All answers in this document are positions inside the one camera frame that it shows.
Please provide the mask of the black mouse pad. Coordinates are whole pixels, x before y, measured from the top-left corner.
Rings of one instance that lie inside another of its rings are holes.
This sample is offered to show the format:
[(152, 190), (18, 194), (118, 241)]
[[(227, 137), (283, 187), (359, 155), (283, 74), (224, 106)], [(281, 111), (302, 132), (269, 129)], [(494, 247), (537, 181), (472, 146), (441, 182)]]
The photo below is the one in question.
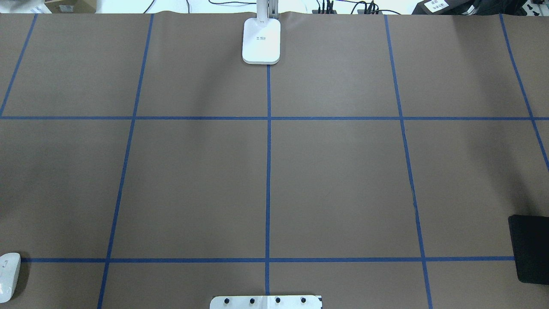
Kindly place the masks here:
[(508, 224), (518, 280), (549, 285), (549, 218), (511, 215)]

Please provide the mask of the white computer mouse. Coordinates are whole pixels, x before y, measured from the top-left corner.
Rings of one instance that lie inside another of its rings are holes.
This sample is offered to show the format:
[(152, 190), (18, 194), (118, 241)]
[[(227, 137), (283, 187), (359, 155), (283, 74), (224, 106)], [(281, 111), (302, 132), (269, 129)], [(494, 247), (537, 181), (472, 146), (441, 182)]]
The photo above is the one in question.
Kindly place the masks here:
[(19, 278), (21, 255), (17, 252), (0, 257), (0, 303), (6, 303), (15, 294)]

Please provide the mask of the cardboard box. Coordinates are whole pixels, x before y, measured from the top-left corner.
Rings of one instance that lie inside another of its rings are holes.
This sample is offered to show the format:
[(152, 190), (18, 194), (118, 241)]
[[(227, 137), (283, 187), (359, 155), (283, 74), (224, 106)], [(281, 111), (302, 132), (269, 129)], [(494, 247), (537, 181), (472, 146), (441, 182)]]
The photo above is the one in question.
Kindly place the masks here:
[(90, 13), (97, 11), (97, 0), (45, 0), (51, 13)]

